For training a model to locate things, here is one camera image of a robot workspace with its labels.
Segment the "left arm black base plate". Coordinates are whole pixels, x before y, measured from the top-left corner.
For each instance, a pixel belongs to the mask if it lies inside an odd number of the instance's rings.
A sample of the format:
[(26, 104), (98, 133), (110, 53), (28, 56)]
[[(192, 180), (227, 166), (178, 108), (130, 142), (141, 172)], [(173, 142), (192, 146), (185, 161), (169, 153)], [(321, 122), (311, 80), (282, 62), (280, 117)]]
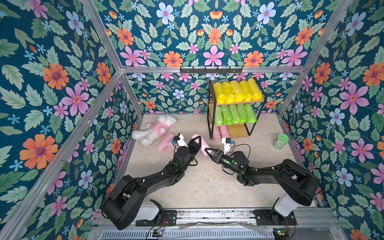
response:
[(150, 200), (142, 203), (134, 223), (137, 227), (175, 226), (177, 213), (176, 210), (166, 210), (157, 201)]

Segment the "green trash bag roll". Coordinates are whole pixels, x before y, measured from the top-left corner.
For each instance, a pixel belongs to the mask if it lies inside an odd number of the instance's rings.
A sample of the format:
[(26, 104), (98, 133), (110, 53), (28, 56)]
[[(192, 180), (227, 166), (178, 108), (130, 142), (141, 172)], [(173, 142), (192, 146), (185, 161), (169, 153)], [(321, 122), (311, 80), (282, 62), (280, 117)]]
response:
[(246, 104), (245, 105), (245, 110), (247, 114), (247, 119), (249, 124), (254, 124), (257, 122), (257, 117), (255, 115), (253, 106), (251, 104)]
[(224, 124), (224, 119), (220, 106), (216, 106), (215, 108), (215, 126), (220, 127)]
[(248, 115), (244, 104), (237, 104), (237, 110), (240, 117), (240, 123), (245, 124), (248, 122)]
[(233, 124), (239, 124), (241, 118), (240, 118), (237, 106), (236, 105), (229, 105), (229, 109), (230, 109), (231, 115), (233, 117)]
[(227, 105), (221, 106), (221, 112), (223, 116), (223, 121), (225, 125), (232, 125), (233, 124), (233, 116), (231, 114), (231, 111)]

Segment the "yellow trash bag roll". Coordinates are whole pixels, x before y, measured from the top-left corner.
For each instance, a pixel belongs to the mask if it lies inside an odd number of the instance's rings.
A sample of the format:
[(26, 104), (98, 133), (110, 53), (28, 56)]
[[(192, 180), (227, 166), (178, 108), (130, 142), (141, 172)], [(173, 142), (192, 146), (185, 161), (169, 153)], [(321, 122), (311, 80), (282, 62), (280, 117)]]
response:
[(248, 82), (243, 80), (239, 84), (240, 84), (240, 86), (242, 88), (242, 91), (243, 91), (243, 93), (245, 95), (244, 101), (245, 102), (250, 102), (253, 99), (253, 97), (254, 97), (254, 93), (251, 90)]
[(231, 81), (230, 85), (231, 85), (232, 90), (234, 92), (235, 101), (236, 102), (242, 102), (245, 99), (245, 94), (244, 94), (240, 84), (237, 81)]
[(229, 82), (223, 82), (222, 83), (225, 95), (226, 95), (226, 103), (227, 104), (233, 104), (236, 100), (234, 91), (232, 89), (232, 86)]
[(223, 85), (220, 82), (213, 84), (215, 98), (218, 104), (224, 104), (226, 102), (226, 93)]
[(258, 84), (256, 83), (256, 81), (254, 79), (249, 79), (248, 85), (254, 94), (253, 99), (255, 101), (260, 100), (263, 97), (263, 94), (262, 94)]

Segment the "pink trash bag roll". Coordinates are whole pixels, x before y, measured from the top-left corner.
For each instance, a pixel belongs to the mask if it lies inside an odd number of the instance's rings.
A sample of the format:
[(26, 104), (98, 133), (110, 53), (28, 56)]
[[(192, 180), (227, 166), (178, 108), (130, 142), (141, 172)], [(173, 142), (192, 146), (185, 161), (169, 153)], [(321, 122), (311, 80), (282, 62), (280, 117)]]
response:
[(164, 152), (167, 147), (169, 146), (170, 143), (172, 143), (173, 139), (174, 139), (175, 135), (173, 133), (168, 133), (162, 140), (161, 142), (158, 144), (157, 146), (157, 150), (159, 152)]
[(210, 146), (208, 145), (208, 143), (202, 137), (202, 147), (200, 149), (200, 152), (203, 154), (204, 157), (207, 157), (207, 154), (204, 151), (205, 148), (210, 148)]
[(213, 129), (213, 139), (215, 141), (221, 141), (222, 140), (221, 133), (220, 133), (220, 130), (219, 130), (218, 126), (214, 126), (214, 129)]
[(230, 138), (231, 137), (227, 125), (221, 125), (220, 126), (220, 132), (221, 132), (222, 138)]

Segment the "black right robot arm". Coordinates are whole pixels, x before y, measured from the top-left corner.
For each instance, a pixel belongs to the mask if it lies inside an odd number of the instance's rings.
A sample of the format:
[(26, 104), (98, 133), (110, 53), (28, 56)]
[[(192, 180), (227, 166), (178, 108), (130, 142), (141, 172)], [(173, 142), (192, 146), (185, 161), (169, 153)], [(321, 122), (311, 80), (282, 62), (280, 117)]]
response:
[(243, 186), (279, 185), (285, 193), (271, 209), (273, 217), (288, 217), (298, 207), (309, 207), (320, 185), (314, 174), (289, 159), (272, 167), (254, 168), (249, 166), (248, 158), (241, 151), (230, 156), (219, 149), (206, 148), (205, 152), (213, 162), (233, 172)]

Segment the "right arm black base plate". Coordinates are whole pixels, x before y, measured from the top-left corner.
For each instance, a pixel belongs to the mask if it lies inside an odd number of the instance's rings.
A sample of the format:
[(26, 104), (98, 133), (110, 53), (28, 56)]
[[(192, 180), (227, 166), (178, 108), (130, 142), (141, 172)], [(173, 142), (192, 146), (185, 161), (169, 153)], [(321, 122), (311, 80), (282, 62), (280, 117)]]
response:
[(256, 209), (252, 213), (256, 217), (258, 226), (296, 226), (297, 220), (294, 212), (289, 213), (287, 217), (280, 215), (273, 209)]

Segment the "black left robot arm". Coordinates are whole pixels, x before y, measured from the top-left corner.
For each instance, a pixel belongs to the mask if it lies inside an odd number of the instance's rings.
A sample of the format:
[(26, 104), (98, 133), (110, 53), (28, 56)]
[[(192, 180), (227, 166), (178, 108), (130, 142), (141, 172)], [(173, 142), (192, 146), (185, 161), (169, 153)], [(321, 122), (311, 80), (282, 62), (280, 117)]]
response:
[(104, 217), (118, 230), (129, 226), (137, 216), (146, 196), (178, 183), (202, 147), (202, 138), (191, 139), (174, 153), (173, 159), (159, 172), (141, 178), (124, 176), (107, 195), (101, 206)]

